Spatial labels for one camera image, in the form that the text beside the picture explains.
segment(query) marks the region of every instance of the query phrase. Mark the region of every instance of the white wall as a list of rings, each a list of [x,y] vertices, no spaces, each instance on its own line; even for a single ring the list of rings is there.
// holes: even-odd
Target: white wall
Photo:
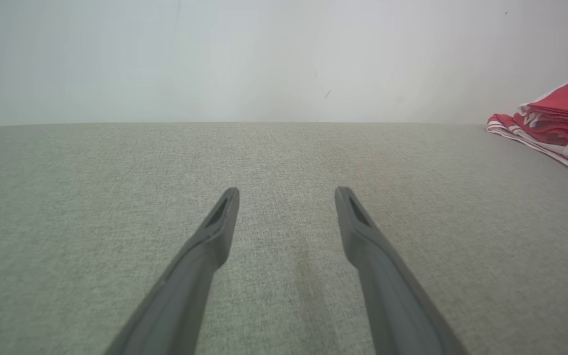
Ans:
[[[568,80],[568,0],[0,0],[0,126],[485,123]]]

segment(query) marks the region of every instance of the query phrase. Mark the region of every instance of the folded red and white fabric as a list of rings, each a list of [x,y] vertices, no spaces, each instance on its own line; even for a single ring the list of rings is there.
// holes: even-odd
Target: folded red and white fabric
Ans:
[[[513,117],[493,115],[487,131],[519,141],[568,166],[568,83],[520,105]]]

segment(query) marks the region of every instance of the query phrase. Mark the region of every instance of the stack of folded cloth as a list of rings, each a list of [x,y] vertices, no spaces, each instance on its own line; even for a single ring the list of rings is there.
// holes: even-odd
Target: stack of folded cloth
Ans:
[[[517,140],[568,166],[568,83],[522,104],[514,117],[495,114],[487,131]]]

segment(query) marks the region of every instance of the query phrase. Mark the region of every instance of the green-gray textured surface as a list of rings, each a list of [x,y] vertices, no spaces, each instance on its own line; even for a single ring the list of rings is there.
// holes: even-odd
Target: green-gray textured surface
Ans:
[[[474,354],[568,354],[568,169],[478,126],[0,128],[0,354],[100,354],[230,186],[200,354],[372,353],[350,186]]]

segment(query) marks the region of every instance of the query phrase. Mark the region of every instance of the folded garment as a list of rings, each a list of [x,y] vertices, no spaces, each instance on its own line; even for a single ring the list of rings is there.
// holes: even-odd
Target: folded garment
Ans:
[[[487,131],[519,141],[568,166],[568,83],[520,105],[513,117],[493,115]]]

